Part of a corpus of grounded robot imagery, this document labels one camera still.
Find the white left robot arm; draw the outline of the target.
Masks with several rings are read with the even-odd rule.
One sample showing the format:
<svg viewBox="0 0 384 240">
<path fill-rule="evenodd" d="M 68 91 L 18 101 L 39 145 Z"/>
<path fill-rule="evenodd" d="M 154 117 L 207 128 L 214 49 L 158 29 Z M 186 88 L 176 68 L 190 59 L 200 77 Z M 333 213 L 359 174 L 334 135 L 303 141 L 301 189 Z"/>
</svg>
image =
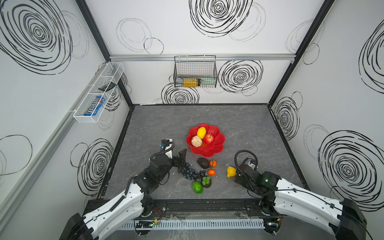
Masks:
<svg viewBox="0 0 384 240">
<path fill-rule="evenodd" d="M 59 239 L 104 240 L 128 221 L 149 215 L 154 205 L 150 194 L 168 176 L 171 168 L 186 162 L 186 149 L 175 157 L 167 155 L 171 151 L 167 149 L 153 154 L 149 166 L 131 177 L 126 189 L 113 199 L 83 216 L 70 217 Z"/>
</svg>

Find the yellow fake lemon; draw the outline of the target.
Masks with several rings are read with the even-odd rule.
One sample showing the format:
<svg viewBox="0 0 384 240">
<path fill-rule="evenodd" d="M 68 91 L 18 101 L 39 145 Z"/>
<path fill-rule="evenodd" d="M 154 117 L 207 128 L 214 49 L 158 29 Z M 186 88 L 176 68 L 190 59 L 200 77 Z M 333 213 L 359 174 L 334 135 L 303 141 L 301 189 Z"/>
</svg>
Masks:
<svg viewBox="0 0 384 240">
<path fill-rule="evenodd" d="M 207 133 L 207 130 L 205 127 L 200 127 L 198 130 L 197 130 L 197 134 L 196 136 L 199 137 L 201 140 L 204 139 L 205 135 Z"/>
</svg>

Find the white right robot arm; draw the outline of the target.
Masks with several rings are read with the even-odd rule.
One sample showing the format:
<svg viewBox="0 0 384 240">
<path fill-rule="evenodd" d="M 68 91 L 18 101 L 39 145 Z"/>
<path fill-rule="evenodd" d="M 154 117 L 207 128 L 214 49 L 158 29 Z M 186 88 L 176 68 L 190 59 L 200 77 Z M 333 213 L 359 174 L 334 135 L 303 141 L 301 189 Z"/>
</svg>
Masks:
<svg viewBox="0 0 384 240">
<path fill-rule="evenodd" d="M 292 184 L 255 166 L 236 166 L 235 181 L 257 195 L 259 211 L 266 216 L 286 215 L 312 224 L 337 240 L 366 239 L 367 220 L 349 199 L 327 198 Z"/>
</svg>

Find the small yellow fake pear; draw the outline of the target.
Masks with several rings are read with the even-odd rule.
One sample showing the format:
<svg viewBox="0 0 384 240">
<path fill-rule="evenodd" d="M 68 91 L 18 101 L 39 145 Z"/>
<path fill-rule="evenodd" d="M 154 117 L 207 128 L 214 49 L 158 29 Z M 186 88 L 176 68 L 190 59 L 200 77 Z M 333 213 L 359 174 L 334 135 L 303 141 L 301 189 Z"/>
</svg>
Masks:
<svg viewBox="0 0 384 240">
<path fill-rule="evenodd" d="M 231 178 L 237 175 L 237 170 L 234 167 L 227 168 L 227 178 Z"/>
</svg>

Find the red fake apple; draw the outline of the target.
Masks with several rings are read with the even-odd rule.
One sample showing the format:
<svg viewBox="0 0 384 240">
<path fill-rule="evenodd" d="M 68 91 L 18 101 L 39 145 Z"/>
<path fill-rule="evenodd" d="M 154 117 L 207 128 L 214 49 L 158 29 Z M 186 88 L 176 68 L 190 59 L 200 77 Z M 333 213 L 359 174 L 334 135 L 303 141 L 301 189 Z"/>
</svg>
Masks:
<svg viewBox="0 0 384 240">
<path fill-rule="evenodd" d="M 206 134 L 203 138 L 203 142 L 207 145 L 210 145 L 214 141 L 214 136 L 210 133 Z"/>
</svg>

